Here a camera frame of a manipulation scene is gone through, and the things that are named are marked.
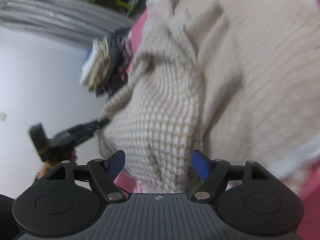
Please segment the person's left hand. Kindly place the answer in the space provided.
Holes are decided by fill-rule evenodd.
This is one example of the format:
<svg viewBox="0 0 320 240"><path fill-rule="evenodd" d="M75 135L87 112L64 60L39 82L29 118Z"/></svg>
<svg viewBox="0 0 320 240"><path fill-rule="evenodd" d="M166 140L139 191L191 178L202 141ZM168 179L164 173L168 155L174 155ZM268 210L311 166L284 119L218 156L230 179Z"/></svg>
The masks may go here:
<svg viewBox="0 0 320 240"><path fill-rule="evenodd" d="M76 150L70 146L54 146L54 147L43 147L37 148L37 154L39 155L42 161L42 167L37 173L34 182L42 178L45 174L47 174L54 166L59 164L60 162L67 160L70 161L71 164L77 165L77 156Z"/></svg>

